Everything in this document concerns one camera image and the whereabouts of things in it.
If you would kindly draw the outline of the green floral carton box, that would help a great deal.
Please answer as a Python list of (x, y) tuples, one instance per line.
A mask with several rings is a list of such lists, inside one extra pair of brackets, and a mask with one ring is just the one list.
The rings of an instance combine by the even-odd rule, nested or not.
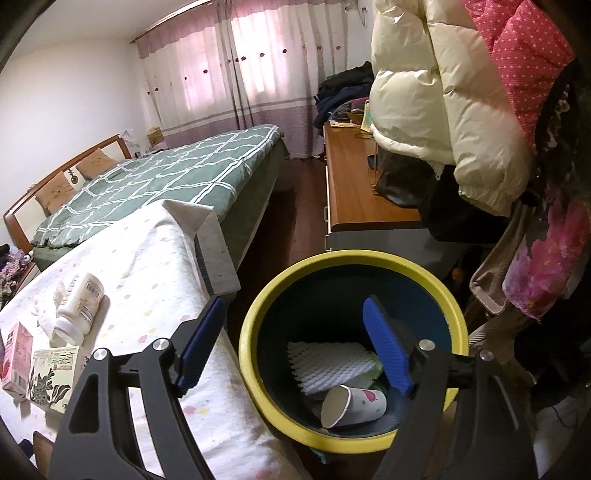
[(89, 357), (80, 346), (35, 351), (26, 398), (44, 411), (64, 414)]

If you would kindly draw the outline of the white paper cup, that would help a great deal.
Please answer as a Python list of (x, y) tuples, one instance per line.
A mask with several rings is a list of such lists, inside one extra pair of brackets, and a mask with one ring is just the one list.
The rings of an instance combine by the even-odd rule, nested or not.
[(321, 423), (332, 429), (375, 421), (386, 413), (387, 406), (386, 395), (380, 390), (339, 385), (325, 396)]

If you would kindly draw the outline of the white foam fruit net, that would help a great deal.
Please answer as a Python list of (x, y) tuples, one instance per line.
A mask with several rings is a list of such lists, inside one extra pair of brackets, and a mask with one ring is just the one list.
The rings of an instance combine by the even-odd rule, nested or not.
[(287, 357), (297, 386), (308, 397), (345, 385), (374, 366), (370, 350), (359, 343), (290, 342)]

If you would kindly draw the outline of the green white plastic pouch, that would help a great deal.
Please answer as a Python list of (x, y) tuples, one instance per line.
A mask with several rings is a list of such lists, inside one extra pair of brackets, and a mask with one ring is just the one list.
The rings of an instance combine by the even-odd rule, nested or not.
[(345, 385), (352, 388), (369, 389), (377, 379), (382, 375), (384, 368), (378, 357), (374, 352), (370, 352), (370, 358), (374, 361), (374, 366), (370, 371), (360, 374), (355, 378), (349, 379)]

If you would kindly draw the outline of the yellow rimmed trash bin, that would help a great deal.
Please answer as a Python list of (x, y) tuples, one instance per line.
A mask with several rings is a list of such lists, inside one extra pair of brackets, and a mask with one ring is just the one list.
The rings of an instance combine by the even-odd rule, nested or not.
[[(363, 324), (363, 304), (370, 296), (416, 339), (468, 353), (462, 310), (423, 267), (370, 250), (304, 259), (259, 292), (238, 343), (239, 368), (256, 408), (291, 440), (336, 454), (377, 452), (394, 440), (407, 400), (391, 386)], [(361, 424), (325, 428), (322, 401), (339, 385), (383, 391), (386, 412)]]

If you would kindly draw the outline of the white pill bottle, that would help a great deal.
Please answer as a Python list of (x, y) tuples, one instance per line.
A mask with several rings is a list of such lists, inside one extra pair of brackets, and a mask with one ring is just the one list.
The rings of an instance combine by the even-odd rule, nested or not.
[(70, 345), (80, 346), (93, 326), (103, 297), (104, 287), (97, 277), (76, 274), (57, 306), (55, 334)]

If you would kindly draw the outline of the pink carton box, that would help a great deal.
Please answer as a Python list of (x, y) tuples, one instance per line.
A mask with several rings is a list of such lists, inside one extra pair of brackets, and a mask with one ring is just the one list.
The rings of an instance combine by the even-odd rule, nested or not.
[(18, 322), (9, 331), (4, 342), (1, 369), (2, 389), (17, 403), (26, 399), (31, 368), (33, 336)]

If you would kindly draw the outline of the white dotted table cloth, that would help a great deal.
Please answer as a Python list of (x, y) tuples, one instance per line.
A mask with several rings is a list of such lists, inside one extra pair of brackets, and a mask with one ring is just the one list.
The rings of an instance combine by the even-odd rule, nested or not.
[[(56, 297), (78, 274), (99, 279), (104, 298), (84, 346), (115, 355), (143, 350), (197, 318), (214, 294), (235, 292), (238, 276), (209, 207), (162, 200), (94, 235), (40, 273), (1, 312), (1, 330), (23, 325), (38, 350)], [(304, 479), (293, 448), (271, 433), (239, 373), (228, 335), (218, 335), (198, 384), (180, 406), (218, 479)]]

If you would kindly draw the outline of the pink floral garment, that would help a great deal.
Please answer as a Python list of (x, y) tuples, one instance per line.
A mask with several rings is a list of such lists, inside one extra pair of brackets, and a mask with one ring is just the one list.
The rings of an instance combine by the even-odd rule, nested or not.
[(510, 305), (536, 320), (568, 298), (589, 259), (590, 208), (577, 198), (545, 202), (545, 209), (519, 202), (510, 222), (471, 278), (470, 290), (485, 309)]

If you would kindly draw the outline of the clothes pile on nightstand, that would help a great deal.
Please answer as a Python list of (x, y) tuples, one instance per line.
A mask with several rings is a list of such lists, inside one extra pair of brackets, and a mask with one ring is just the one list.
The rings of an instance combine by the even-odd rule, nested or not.
[(0, 246), (0, 297), (1, 308), (14, 298), (34, 263), (30, 254), (8, 244)]

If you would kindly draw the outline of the wooden bed headboard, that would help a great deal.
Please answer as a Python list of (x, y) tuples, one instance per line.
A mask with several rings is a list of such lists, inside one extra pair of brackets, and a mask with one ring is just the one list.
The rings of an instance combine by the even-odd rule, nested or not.
[(78, 168), (80, 163), (87, 166), (86, 174), (88, 170), (96, 172), (86, 161), (88, 157), (100, 157), (102, 166), (113, 166), (115, 162), (130, 159), (131, 154), (121, 136), (114, 135), (68, 160), (31, 186), (3, 215), (15, 247), (24, 252), (31, 251), (32, 239), (39, 226), (71, 200), (88, 180)]

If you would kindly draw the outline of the wooden desk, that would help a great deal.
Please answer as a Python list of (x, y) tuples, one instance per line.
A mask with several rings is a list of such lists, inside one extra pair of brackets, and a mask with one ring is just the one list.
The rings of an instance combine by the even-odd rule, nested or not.
[(375, 192), (378, 179), (368, 158), (377, 152), (370, 134), (359, 128), (324, 126), (325, 250), (368, 249), (409, 257), (420, 215)]

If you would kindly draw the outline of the left brown pillow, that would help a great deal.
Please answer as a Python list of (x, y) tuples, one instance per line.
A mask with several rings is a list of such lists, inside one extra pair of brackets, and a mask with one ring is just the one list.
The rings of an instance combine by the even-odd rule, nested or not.
[(54, 214), (62, 205), (70, 201), (76, 190), (66, 176), (60, 172), (38, 190), (35, 200), (41, 206), (46, 217)]

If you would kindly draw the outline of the brown pillow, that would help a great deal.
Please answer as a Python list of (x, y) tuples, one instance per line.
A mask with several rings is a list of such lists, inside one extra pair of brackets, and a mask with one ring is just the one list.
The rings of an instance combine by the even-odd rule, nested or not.
[(106, 155), (101, 149), (96, 149), (78, 162), (76, 169), (85, 180), (93, 180), (113, 168), (116, 164), (116, 160)]
[(66, 176), (60, 172), (38, 190), (35, 200), (41, 206), (46, 217), (54, 214), (62, 205), (70, 201), (76, 190)]

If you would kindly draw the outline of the right brown pillow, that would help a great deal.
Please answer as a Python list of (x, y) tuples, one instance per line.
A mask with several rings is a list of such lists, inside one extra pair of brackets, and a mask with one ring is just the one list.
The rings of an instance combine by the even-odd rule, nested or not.
[(85, 180), (93, 180), (113, 168), (116, 164), (116, 160), (106, 155), (101, 149), (96, 149), (78, 162), (76, 169)]

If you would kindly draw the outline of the green plaid bed quilt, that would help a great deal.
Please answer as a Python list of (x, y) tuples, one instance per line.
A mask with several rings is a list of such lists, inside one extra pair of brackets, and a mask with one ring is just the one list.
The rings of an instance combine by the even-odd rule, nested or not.
[(273, 124), (214, 135), (118, 163), (88, 181), (37, 229), (35, 247), (75, 247), (159, 200), (214, 208), (224, 217), (283, 134)]

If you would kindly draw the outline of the cream puffer jacket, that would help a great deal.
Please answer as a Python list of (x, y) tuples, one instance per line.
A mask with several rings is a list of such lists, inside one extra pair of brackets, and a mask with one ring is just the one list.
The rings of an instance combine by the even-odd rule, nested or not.
[(377, 1), (370, 131), (389, 152), (451, 166), (461, 197), (510, 215), (533, 154), (460, 1)]

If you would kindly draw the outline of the dark clothes pile on desk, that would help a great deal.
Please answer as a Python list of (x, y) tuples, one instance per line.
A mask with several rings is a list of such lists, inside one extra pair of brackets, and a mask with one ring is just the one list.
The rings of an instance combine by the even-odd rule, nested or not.
[(329, 115), (342, 104), (349, 100), (368, 97), (374, 80), (375, 75), (370, 61), (325, 79), (314, 97), (317, 116), (312, 125), (315, 129), (322, 130), (325, 122), (329, 120)]

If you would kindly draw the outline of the pink white curtain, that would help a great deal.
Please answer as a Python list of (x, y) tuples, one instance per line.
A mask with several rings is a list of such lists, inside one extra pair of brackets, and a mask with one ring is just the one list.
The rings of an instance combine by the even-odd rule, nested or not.
[(134, 44), (168, 146), (274, 124), (294, 158), (322, 153), (315, 95), (346, 67), (341, 2), (209, 1)]

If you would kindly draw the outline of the red dotted padded jacket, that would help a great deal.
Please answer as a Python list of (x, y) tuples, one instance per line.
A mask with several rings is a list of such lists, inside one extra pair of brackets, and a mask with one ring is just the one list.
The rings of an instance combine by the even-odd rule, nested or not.
[(540, 155), (561, 142), (573, 113), (575, 55), (565, 36), (532, 1), (465, 1), (483, 38), (506, 98), (491, 109), (512, 109), (524, 137)]

